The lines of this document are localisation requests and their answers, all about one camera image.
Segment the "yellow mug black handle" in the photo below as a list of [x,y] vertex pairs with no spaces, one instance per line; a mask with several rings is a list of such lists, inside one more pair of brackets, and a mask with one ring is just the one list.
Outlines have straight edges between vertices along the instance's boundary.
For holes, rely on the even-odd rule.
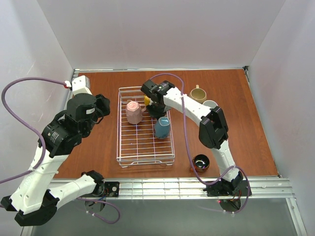
[[144,104],[145,104],[145,106],[149,106],[152,104],[151,99],[146,95],[144,95]]

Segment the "blue floral mug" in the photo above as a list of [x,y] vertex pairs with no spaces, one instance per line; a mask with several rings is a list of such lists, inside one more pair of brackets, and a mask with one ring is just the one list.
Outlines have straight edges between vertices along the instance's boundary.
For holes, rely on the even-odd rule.
[[165,139],[170,133],[170,120],[168,117],[160,117],[154,125],[154,135],[158,139]]

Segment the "pale pink faceted mug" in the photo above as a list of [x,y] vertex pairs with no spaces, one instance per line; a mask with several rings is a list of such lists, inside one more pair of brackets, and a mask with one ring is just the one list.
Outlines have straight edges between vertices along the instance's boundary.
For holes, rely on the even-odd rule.
[[146,105],[128,100],[126,105],[126,118],[130,124],[138,124],[142,120],[142,113],[146,111]]

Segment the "salmon pink floral mug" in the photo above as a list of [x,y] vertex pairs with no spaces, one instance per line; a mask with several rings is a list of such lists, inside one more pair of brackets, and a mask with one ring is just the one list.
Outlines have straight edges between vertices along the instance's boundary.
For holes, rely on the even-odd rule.
[[213,100],[206,100],[203,102],[203,105],[210,108],[215,108],[218,104]]

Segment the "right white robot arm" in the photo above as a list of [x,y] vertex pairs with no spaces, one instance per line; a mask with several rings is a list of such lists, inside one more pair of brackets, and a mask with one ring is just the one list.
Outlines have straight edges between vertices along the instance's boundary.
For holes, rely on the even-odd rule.
[[219,180],[209,183],[208,190],[215,196],[223,193],[233,195],[238,192],[243,175],[236,168],[229,148],[228,126],[222,108],[204,106],[168,81],[156,84],[147,80],[141,91],[151,100],[148,109],[152,117],[164,115],[173,108],[199,127],[199,141],[211,150],[220,171]]

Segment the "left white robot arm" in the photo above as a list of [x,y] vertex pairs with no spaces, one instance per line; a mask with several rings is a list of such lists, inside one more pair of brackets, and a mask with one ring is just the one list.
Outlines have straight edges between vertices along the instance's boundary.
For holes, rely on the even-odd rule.
[[104,178],[96,171],[60,187],[49,184],[74,147],[90,135],[93,127],[110,114],[110,100],[102,94],[79,93],[68,100],[67,108],[55,115],[42,132],[35,157],[18,189],[3,197],[1,205],[15,211],[20,226],[47,223],[63,205],[83,195],[99,197],[104,193]]

